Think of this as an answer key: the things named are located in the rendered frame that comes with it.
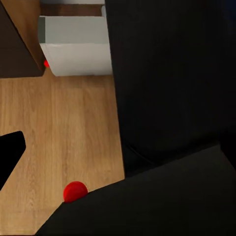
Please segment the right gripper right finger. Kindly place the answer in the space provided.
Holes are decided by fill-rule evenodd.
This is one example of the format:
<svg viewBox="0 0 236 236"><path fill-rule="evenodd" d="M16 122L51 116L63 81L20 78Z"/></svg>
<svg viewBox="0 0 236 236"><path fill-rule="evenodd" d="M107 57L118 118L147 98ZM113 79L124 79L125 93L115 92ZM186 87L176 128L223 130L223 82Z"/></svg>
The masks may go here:
<svg viewBox="0 0 236 236"><path fill-rule="evenodd" d="M236 169L236 133L225 131L221 140L220 148Z"/></svg>

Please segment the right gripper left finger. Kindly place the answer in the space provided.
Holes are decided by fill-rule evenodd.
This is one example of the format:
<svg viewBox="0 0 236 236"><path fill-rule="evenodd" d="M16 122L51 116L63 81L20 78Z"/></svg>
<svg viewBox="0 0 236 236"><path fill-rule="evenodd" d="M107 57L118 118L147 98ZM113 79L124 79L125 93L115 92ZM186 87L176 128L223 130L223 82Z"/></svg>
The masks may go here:
<svg viewBox="0 0 236 236"><path fill-rule="evenodd" d="M26 150L22 131L0 136L0 190Z"/></svg>

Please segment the monitor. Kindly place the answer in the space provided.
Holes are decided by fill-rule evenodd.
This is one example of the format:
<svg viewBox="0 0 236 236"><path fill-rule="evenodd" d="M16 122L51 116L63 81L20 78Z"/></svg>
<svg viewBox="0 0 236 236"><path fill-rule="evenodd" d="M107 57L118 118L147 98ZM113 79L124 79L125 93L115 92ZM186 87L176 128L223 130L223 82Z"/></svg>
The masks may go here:
<svg viewBox="0 0 236 236"><path fill-rule="evenodd" d="M236 236L236 169L221 144L88 192L70 182L34 236Z"/></svg>

